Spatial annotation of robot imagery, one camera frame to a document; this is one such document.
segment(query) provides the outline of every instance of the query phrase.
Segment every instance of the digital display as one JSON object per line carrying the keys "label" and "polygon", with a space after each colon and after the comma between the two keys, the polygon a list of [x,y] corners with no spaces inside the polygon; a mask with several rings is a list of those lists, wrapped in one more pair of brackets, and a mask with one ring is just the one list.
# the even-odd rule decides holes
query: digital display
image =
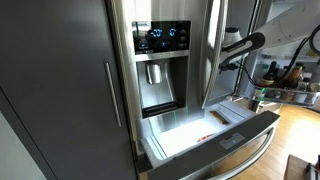
{"label": "digital display", "polygon": [[190,21],[132,22],[135,54],[189,49]]}

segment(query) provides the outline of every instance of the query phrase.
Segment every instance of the refrigerator handle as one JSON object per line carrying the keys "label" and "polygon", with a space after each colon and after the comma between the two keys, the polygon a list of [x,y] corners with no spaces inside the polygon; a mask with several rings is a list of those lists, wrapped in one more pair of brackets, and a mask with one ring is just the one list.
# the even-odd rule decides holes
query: refrigerator handle
{"label": "refrigerator handle", "polygon": [[211,61],[211,72],[209,77],[209,82],[206,87],[206,92],[202,101],[202,108],[204,109],[206,107],[207,101],[209,100],[209,97],[211,95],[215,80],[217,78],[217,72],[218,67],[220,64],[220,52],[221,52],[221,46],[224,39],[224,31],[226,27],[226,21],[227,21],[227,10],[228,10],[228,0],[221,0],[220,4],[220,12],[219,12],[219,19],[218,19],[218,27],[216,32],[216,41],[214,43],[214,49],[212,53],[212,61]]}
{"label": "refrigerator handle", "polygon": [[111,96],[112,96],[112,101],[113,101],[113,107],[114,107],[114,111],[116,113],[118,126],[121,127],[121,120],[120,120],[120,115],[119,115],[119,110],[118,110],[118,103],[117,103],[117,99],[116,99],[116,94],[114,92],[114,86],[113,86],[113,82],[112,82],[110,66],[109,66],[109,63],[107,63],[107,62],[104,63],[104,65],[105,65],[105,68],[107,71],[107,77],[108,77],[108,81],[110,84],[110,91],[111,91]]}
{"label": "refrigerator handle", "polygon": [[230,179],[237,174],[241,173],[245,169],[247,169],[249,166],[251,166],[253,163],[255,163],[268,149],[269,145],[271,144],[271,141],[273,139],[273,136],[275,134],[275,127],[272,127],[269,131],[266,131],[266,133],[263,133],[261,135],[267,134],[266,139],[262,143],[262,145],[259,147],[259,149],[253,153],[248,159],[246,159],[244,162],[236,166],[235,168],[220,174],[218,176],[214,176],[212,178],[209,178],[207,180],[217,180],[217,179]]}

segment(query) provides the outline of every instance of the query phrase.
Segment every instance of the control panel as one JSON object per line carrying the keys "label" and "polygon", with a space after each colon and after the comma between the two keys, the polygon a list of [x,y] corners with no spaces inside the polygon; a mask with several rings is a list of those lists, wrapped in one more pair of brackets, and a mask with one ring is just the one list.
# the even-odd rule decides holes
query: control panel
{"label": "control panel", "polygon": [[134,21],[135,54],[152,54],[189,49],[191,21]]}
{"label": "control panel", "polygon": [[240,141],[244,140],[245,138],[241,136],[239,133],[235,133],[232,136],[228,137],[227,139],[224,139],[220,141],[220,145],[223,146],[225,149],[229,149],[232,146],[238,144]]}

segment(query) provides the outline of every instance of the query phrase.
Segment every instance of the refrigerator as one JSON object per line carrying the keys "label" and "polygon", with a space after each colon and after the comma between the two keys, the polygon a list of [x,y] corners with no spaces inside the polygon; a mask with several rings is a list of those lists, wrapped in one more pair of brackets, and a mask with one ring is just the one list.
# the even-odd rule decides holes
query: refrigerator
{"label": "refrigerator", "polygon": [[[239,28],[245,37],[302,2],[110,1],[129,131],[142,178],[228,179],[261,157],[272,141],[279,115],[255,114],[226,100],[230,96],[314,105],[319,93],[309,93],[312,101],[308,103],[261,97],[240,69],[219,72],[226,27]],[[281,47],[288,54],[266,49],[249,53],[240,63],[256,79],[264,64],[288,63],[289,50],[294,51],[297,44]],[[307,70],[318,58],[305,54],[299,61]],[[211,175],[214,164],[261,136],[265,141],[247,160],[228,172]]]}

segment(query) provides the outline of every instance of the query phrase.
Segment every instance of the cabinet handle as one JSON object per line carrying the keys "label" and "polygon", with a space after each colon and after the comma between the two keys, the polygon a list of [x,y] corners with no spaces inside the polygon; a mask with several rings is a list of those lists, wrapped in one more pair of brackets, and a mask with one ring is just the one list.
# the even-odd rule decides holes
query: cabinet handle
{"label": "cabinet handle", "polygon": [[119,127],[121,127],[121,120],[120,120],[120,116],[119,116],[118,103],[117,103],[117,99],[116,99],[116,94],[114,92],[114,86],[113,86],[113,83],[112,83],[110,66],[109,66],[109,63],[104,63],[104,65],[105,65],[105,68],[106,68],[106,71],[107,71],[107,77],[108,77],[108,81],[109,81],[109,84],[110,84],[112,101],[113,101],[114,111],[116,113],[117,122],[118,122]]}

